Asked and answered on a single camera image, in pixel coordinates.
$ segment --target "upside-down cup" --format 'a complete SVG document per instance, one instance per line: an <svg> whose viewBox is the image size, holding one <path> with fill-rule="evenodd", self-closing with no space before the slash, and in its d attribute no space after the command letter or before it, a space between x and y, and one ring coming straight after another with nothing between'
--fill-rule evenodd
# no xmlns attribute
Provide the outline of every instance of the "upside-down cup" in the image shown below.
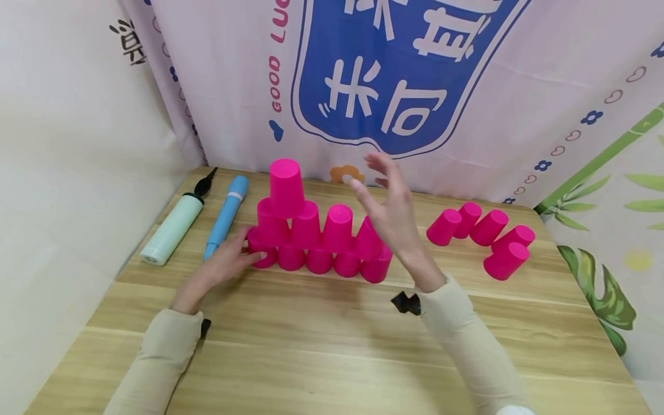
<svg viewBox="0 0 664 415"><path fill-rule="evenodd" d="M332 269L332 252L320 248L307 251L307 269L314 274L326 274Z"/></svg>
<svg viewBox="0 0 664 415"><path fill-rule="evenodd" d="M360 272L362 260L355 254L355 249L337 254L334 258L334 271L341 277L352 278Z"/></svg>
<svg viewBox="0 0 664 415"><path fill-rule="evenodd" d="M445 209L438 219L426 230L426 237L432 244L447 246L461 223L461 214L454 209Z"/></svg>
<svg viewBox="0 0 664 415"><path fill-rule="evenodd" d="M304 210L304 187L297 161L275 160L270 165L270 201L274 215L292 219Z"/></svg>
<svg viewBox="0 0 664 415"><path fill-rule="evenodd" d="M484 270L494 280L505 281L531 257L528 248L516 242L484 259Z"/></svg>
<svg viewBox="0 0 664 415"><path fill-rule="evenodd" d="M368 216L365 216L360 230L357 231L353 245L355 256L359 257L362 261L373 261L380 256L383 245L382 239L376 233Z"/></svg>
<svg viewBox="0 0 664 415"><path fill-rule="evenodd" d="M322 248L339 254L351 249L353 241L353 211L346 205L333 205L327 211L323 227Z"/></svg>
<svg viewBox="0 0 664 415"><path fill-rule="evenodd" d="M516 225L508 233L501 236L491 244L492 252L499 252L507 249L512 242L528 247L535 240L535 232L525 225Z"/></svg>
<svg viewBox="0 0 664 415"><path fill-rule="evenodd" d="M265 245L261 241L260 229L257 226L254 226L247 232L247 250L249 253L254 252L267 252L267 256L257 262L254 262L255 268L269 268L277 262L277 250L271 246Z"/></svg>
<svg viewBox="0 0 664 415"><path fill-rule="evenodd" d="M299 249L314 249L320 243L321 223L318 205L305 201L304 210L291 222L290 245Z"/></svg>
<svg viewBox="0 0 664 415"><path fill-rule="evenodd" d="M288 243L288 221L274 215L270 198L266 197L256 205L258 228L262 242L276 248Z"/></svg>
<svg viewBox="0 0 664 415"><path fill-rule="evenodd" d="M502 210L487 213L470 231L470 238L480 246L489 246L507 226L509 217Z"/></svg>
<svg viewBox="0 0 664 415"><path fill-rule="evenodd" d="M382 252L377 260L364 261L360 265L360 274L362 278L372 284L383 282L387 277L387 270L390 268L392 261L392 251L386 244L383 244Z"/></svg>
<svg viewBox="0 0 664 415"><path fill-rule="evenodd" d="M304 266L304 251L292 245L281 245L277 249L277 264L284 271L297 271Z"/></svg>
<svg viewBox="0 0 664 415"><path fill-rule="evenodd" d="M454 237L457 239L466 239L470 234L471 229L475 226L479 217L482 216L482 208L473 202L466 202L459 209L461 215L461 223L454 232Z"/></svg>

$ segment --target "wooden table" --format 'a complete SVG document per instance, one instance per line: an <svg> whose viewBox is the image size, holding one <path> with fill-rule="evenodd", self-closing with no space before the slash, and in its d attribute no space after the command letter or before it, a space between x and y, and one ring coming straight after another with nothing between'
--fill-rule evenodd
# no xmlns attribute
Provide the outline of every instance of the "wooden table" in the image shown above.
<svg viewBox="0 0 664 415"><path fill-rule="evenodd" d="M209 172L191 173L177 196ZM165 267L135 255L36 397L27 414L100 414L133 361L143 333L176 287L201 263L208 234L236 172L219 171L205 208ZM248 174L250 192L235 224L256 223L256 203L268 195L263 174ZM306 181L321 219L335 203L363 213L347 186ZM382 198L384 190L373 189ZM414 195L424 240L445 208L463 201ZM429 244L440 267L456 277L475 310L507 350L539 415L648 414L641 395L607 340L539 217L499 207L510 227L527 224L537 240L531 259L506 282L482 268L488 249L470 240ZM154 231L163 220L162 214ZM412 293L395 259L380 285L306 269L250 270L211 293L212 320L169 414L471 414L450 358L419 319L399 314L390 299Z"/></svg>

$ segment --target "white wall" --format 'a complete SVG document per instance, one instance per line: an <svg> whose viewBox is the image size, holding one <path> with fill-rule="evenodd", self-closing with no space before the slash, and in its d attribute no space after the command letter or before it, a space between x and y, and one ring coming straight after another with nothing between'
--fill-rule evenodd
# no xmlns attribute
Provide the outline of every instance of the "white wall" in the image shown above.
<svg viewBox="0 0 664 415"><path fill-rule="evenodd" d="M0 402L22 414L187 167L116 0L0 13Z"/></svg>

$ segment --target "right hand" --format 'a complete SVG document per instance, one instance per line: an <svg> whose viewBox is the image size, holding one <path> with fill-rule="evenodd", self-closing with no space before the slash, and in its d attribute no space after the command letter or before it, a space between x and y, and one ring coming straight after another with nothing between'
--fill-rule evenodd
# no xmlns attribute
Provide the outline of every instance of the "right hand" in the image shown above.
<svg viewBox="0 0 664 415"><path fill-rule="evenodd" d="M381 205L358 180L351 181L357 200L367 211L371 223L383 242L404 264L415 285L430 293L447 282L436 261L425 248L415 223L412 195L406 185L398 164L384 153L369 153L365 156L369 169L383 174L386 179L376 183L387 187L387 199Z"/></svg>
<svg viewBox="0 0 664 415"><path fill-rule="evenodd" d="M376 183L387 188L387 199L382 204L376 202L358 180L353 179L350 185L371 218L376 232L399 258L410 250L421 249L423 243L415 224L410 189L401 175L399 165L385 153L369 153L365 161L369 169L386 177L376 179Z"/></svg>

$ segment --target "beige sleeve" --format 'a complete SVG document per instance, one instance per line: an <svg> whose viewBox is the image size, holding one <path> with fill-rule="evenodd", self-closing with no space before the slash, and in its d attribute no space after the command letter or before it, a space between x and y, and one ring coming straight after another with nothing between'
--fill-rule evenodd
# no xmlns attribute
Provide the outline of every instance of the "beige sleeve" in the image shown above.
<svg viewBox="0 0 664 415"><path fill-rule="evenodd" d="M519 376L498 340L473 310L459 284L432 293L418 290L422 322L450 354L475 401L477 413L496 415L507 406L528 407Z"/></svg>
<svg viewBox="0 0 664 415"><path fill-rule="evenodd" d="M143 345L104 415L163 415L201 336L203 313L166 309L152 320Z"/></svg>

